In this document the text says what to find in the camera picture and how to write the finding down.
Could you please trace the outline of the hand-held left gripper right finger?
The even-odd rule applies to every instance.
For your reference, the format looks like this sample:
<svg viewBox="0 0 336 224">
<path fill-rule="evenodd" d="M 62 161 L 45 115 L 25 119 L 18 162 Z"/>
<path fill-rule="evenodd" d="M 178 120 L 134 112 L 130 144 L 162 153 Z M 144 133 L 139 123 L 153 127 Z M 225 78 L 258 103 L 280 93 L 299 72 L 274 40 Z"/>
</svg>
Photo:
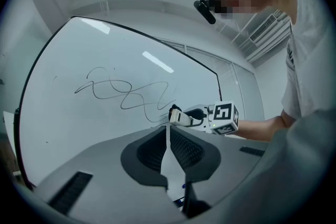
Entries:
<svg viewBox="0 0 336 224">
<path fill-rule="evenodd" d="M 268 147 L 257 142 L 170 127 L 171 150 L 185 173 L 182 212 L 193 218 L 228 197 L 251 173 Z"/>
</svg>

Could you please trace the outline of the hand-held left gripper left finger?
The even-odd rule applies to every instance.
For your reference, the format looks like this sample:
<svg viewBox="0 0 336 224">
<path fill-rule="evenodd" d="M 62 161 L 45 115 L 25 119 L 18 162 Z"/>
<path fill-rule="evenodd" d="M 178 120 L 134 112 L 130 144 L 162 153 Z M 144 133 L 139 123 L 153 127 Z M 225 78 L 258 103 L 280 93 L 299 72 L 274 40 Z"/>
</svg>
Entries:
<svg viewBox="0 0 336 224">
<path fill-rule="evenodd" d="M 70 219 L 184 219 L 161 174 L 166 128 L 97 143 L 48 175 L 36 195 Z"/>
</svg>

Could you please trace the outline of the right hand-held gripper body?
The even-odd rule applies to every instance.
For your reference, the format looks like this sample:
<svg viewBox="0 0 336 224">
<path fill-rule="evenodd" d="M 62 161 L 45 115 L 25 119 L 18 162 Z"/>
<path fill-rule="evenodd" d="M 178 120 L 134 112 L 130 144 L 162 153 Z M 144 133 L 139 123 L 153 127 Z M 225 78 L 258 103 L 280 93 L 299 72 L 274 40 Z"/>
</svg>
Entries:
<svg viewBox="0 0 336 224">
<path fill-rule="evenodd" d="M 239 129 L 239 112 L 233 101 L 217 101 L 207 107 L 207 122 L 210 133 L 229 135 Z"/>
</svg>

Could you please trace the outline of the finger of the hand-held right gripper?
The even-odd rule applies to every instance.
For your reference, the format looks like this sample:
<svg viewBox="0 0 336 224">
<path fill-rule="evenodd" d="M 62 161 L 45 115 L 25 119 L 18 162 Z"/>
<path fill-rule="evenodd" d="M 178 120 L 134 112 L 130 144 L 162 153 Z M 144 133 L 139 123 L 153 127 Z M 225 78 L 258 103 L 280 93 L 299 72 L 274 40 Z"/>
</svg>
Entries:
<svg viewBox="0 0 336 224">
<path fill-rule="evenodd" d="M 209 131 L 209 122 L 208 118 L 202 118 L 201 120 L 192 118 L 192 129 L 198 130 L 198 131 Z"/>
<path fill-rule="evenodd" d="M 192 118 L 206 118 L 208 115 L 208 106 L 204 104 L 195 105 L 183 111 Z"/>
</svg>

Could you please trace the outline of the white whiteboard eraser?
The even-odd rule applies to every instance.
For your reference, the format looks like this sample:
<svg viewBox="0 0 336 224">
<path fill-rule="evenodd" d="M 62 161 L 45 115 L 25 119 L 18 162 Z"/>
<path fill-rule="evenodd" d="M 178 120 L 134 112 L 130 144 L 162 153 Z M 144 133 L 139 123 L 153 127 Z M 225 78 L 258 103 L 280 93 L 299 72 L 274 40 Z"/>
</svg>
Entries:
<svg viewBox="0 0 336 224">
<path fill-rule="evenodd" d="M 175 126 L 191 126 L 193 120 L 190 116 L 181 111 L 181 109 L 173 104 L 169 109 L 169 122 Z"/>
</svg>

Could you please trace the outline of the white whiteboard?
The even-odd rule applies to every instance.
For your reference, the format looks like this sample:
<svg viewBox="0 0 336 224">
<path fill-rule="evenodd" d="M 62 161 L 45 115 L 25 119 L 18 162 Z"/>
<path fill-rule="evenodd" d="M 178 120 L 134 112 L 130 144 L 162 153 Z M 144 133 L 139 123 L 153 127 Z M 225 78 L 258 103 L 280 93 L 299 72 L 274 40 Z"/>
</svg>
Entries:
<svg viewBox="0 0 336 224">
<path fill-rule="evenodd" d="M 91 145 L 168 121 L 169 109 L 221 99 L 217 74 L 144 33 L 92 18 L 68 20 L 41 50 L 19 105 L 28 181 Z"/>
</svg>

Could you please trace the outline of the person's right forearm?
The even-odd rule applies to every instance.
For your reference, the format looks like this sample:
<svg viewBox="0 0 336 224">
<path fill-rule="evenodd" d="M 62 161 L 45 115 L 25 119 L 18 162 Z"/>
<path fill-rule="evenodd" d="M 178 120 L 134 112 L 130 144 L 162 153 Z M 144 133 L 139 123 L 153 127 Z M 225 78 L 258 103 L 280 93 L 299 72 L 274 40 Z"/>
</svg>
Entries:
<svg viewBox="0 0 336 224">
<path fill-rule="evenodd" d="M 289 127 L 290 125 L 281 116 L 266 121 L 240 120 L 235 135 L 248 140 L 270 142 L 277 131 Z"/>
</svg>

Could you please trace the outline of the ceiling air vent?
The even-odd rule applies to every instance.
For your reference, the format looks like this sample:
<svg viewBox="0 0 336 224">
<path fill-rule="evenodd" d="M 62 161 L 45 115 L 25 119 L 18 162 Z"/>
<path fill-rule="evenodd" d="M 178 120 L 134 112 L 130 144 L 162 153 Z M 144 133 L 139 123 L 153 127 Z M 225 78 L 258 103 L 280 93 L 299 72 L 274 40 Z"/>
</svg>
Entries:
<svg viewBox="0 0 336 224">
<path fill-rule="evenodd" d="M 252 15 L 232 43 L 238 46 L 249 63 L 253 63 L 286 41 L 289 35 L 289 16 L 279 10 L 266 10 Z"/>
</svg>

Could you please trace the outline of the person's grey printed t-shirt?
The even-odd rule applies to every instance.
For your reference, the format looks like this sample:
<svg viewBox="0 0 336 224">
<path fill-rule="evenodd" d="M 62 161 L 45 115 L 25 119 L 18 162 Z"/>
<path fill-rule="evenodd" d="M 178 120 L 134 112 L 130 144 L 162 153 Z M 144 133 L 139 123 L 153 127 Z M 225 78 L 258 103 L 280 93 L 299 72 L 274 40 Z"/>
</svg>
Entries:
<svg viewBox="0 0 336 224">
<path fill-rule="evenodd" d="M 282 105 L 290 117 L 336 108 L 336 22 L 324 0 L 297 0 L 286 66 Z"/>
</svg>

